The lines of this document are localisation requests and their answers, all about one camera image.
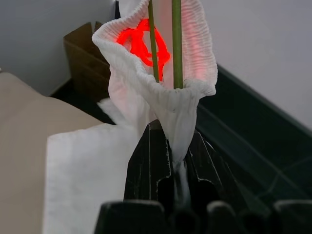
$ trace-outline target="grey wall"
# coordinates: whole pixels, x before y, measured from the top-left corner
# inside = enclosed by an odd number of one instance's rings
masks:
[[[218,63],[312,129],[312,1],[202,3]]]
[[[70,78],[62,37],[114,17],[113,0],[1,0],[0,67],[44,95]]]

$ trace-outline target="green stem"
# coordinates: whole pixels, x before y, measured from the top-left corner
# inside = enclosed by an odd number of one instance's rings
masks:
[[[156,41],[155,41],[153,0],[150,0],[150,3],[148,5],[148,15],[149,15],[149,23],[150,23],[150,35],[151,35],[151,48],[152,48],[154,77],[155,77],[156,82],[159,83],[157,50],[156,50]]]
[[[181,0],[172,0],[174,88],[183,88]]]

